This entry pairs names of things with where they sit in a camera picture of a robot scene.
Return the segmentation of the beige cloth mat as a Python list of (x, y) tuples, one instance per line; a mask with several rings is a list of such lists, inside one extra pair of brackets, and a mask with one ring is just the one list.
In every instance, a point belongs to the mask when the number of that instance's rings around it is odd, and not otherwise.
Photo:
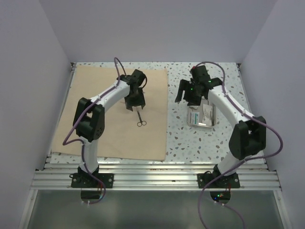
[[(143, 70), (148, 78), (144, 98), (146, 105), (140, 110), (145, 126), (138, 127), (136, 111), (129, 111), (121, 99), (105, 114), (105, 130), (98, 141), (97, 155), (106, 158), (162, 161), (166, 154), (166, 128), (168, 103), (168, 77), (166, 70)], [(72, 128), (77, 103), (90, 99), (110, 87), (117, 78), (114, 68), (79, 65), (51, 145), (54, 153), (81, 154), (80, 142), (63, 146)]]

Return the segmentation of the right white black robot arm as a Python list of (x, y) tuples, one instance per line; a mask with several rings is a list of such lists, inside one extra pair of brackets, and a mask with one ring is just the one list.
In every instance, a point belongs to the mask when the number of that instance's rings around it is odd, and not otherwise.
[(233, 128), (229, 153), (212, 171), (199, 177), (208, 188), (226, 187), (236, 181), (236, 170), (241, 163), (265, 149), (266, 121), (262, 116), (254, 117), (230, 98), (223, 81), (211, 78), (204, 65), (194, 66), (190, 72), (190, 80), (180, 81), (175, 102), (185, 100), (188, 106), (199, 106), (206, 99), (223, 113)]

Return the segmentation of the white printed sachet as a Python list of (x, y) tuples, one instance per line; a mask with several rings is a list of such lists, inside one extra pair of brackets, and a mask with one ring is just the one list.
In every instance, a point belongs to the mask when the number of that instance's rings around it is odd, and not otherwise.
[(202, 104), (202, 123), (206, 126), (213, 126), (214, 124), (214, 111), (213, 106), (209, 104)]

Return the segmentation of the stainless steel tray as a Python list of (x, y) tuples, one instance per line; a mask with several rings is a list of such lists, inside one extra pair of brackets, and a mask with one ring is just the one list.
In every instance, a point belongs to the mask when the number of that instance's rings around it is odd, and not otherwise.
[[(188, 114), (193, 111), (193, 112), (200, 112), (200, 117), (202, 118), (202, 114), (203, 114), (203, 111), (202, 111), (202, 104), (209, 104), (209, 105), (212, 105), (213, 106), (213, 126), (206, 126), (205, 124), (202, 123), (202, 121), (200, 122), (199, 125), (192, 125), (189, 123), (189, 119), (188, 119)], [(198, 128), (212, 128), (215, 126), (216, 124), (216, 107), (213, 103), (209, 102), (208, 100), (206, 99), (202, 99), (201, 100), (201, 104), (199, 106), (189, 106), (188, 107), (188, 112), (187, 112), (187, 124), (190, 126), (190, 127), (198, 127)]]

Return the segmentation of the green white sachet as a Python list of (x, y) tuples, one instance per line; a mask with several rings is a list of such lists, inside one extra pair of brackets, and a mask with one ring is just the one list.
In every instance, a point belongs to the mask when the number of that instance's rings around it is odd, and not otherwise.
[(200, 112), (193, 112), (191, 111), (188, 114), (189, 123), (192, 125), (199, 125), (202, 121), (202, 118), (200, 117)]

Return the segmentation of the steel surgical scissors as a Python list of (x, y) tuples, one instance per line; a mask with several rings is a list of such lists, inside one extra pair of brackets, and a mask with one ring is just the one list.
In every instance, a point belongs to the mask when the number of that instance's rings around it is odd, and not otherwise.
[(137, 110), (137, 115), (138, 115), (138, 118), (139, 118), (139, 122), (137, 123), (137, 126), (138, 127), (145, 126), (147, 124), (147, 122), (142, 119), (140, 111), (138, 111), (138, 110)]

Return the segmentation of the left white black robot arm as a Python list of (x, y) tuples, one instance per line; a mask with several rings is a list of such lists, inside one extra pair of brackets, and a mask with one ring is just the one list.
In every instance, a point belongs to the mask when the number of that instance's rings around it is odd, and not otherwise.
[(113, 85), (97, 96), (78, 101), (73, 130), (81, 142), (81, 163), (77, 173), (72, 175), (74, 183), (88, 187), (102, 184), (98, 175), (97, 147), (98, 139), (105, 130), (105, 114), (121, 99), (124, 99), (129, 111), (144, 108), (143, 88), (146, 84), (147, 76), (140, 70), (134, 70), (130, 75), (120, 75)]

